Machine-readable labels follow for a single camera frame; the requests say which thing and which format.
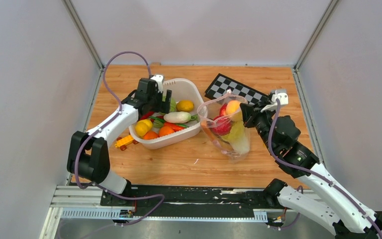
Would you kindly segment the yellow napa cabbage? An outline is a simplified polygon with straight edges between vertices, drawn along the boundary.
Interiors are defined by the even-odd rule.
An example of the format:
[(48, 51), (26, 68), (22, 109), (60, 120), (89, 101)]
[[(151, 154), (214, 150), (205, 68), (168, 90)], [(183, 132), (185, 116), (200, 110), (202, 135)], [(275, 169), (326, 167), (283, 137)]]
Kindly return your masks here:
[(247, 154), (250, 151), (250, 142), (246, 130), (242, 121), (234, 122), (230, 133), (222, 136), (222, 139), (228, 142), (236, 153)]

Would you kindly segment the clear zip top bag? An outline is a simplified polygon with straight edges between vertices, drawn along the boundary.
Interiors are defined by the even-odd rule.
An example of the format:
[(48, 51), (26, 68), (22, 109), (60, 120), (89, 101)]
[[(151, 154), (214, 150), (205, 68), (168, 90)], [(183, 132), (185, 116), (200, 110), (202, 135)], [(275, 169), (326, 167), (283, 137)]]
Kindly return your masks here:
[(201, 129), (231, 162), (244, 159), (250, 152), (250, 132), (244, 127), (242, 103), (247, 100), (228, 89), (222, 96), (197, 109)]

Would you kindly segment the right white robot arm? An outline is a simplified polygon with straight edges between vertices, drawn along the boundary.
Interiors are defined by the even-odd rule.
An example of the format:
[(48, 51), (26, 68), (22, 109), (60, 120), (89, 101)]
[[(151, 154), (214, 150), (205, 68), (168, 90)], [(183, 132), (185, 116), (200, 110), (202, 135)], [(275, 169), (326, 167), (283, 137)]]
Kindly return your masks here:
[(280, 101), (240, 104), (245, 127), (255, 128), (279, 168), (307, 185), (318, 202), (274, 179), (265, 189), (267, 206), (291, 208), (317, 222), (336, 239), (382, 239), (382, 211), (374, 211), (349, 193), (319, 158), (298, 141), (301, 134), (290, 116), (279, 116)]

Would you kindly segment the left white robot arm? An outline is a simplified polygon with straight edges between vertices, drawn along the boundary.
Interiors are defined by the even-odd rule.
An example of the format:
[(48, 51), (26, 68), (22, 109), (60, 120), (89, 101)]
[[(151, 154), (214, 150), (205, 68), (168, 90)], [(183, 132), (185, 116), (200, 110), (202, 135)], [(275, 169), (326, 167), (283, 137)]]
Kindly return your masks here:
[(71, 137), (67, 170), (85, 178), (105, 190), (112, 191), (113, 199), (121, 206), (132, 201), (130, 182), (110, 168), (109, 147), (129, 126), (149, 112), (167, 113), (172, 91), (163, 90), (164, 76), (156, 74), (142, 78), (138, 87), (104, 121), (88, 132), (75, 132)]

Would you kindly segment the white plastic basket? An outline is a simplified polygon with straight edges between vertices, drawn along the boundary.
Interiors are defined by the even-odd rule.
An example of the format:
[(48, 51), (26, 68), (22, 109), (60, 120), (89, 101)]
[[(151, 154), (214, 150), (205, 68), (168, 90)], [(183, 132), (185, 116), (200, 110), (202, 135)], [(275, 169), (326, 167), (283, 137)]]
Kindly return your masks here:
[[(203, 99), (198, 91), (198, 88), (193, 82), (187, 79), (174, 78), (167, 80), (164, 82), (163, 89), (164, 91), (172, 91), (172, 99), (175, 100), (175, 102), (182, 100), (192, 101), (194, 104), (194, 109), (190, 112), (190, 114), (193, 116), (197, 114), (197, 108), (203, 104)], [(189, 139), (200, 132), (200, 123), (198, 119), (187, 122), (185, 125), (187, 125), (188, 128), (152, 140), (140, 138), (135, 132), (135, 124), (131, 125), (128, 129), (130, 135), (145, 148), (159, 149)]]

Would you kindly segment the yellow peach fruit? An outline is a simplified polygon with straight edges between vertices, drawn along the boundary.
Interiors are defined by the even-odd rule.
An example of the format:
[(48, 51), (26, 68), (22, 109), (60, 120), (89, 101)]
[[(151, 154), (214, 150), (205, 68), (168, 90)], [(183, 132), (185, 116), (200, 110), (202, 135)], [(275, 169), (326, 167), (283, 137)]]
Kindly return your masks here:
[(242, 112), (240, 109), (240, 104), (241, 102), (238, 100), (232, 100), (228, 102), (225, 112), (231, 121), (242, 121)]

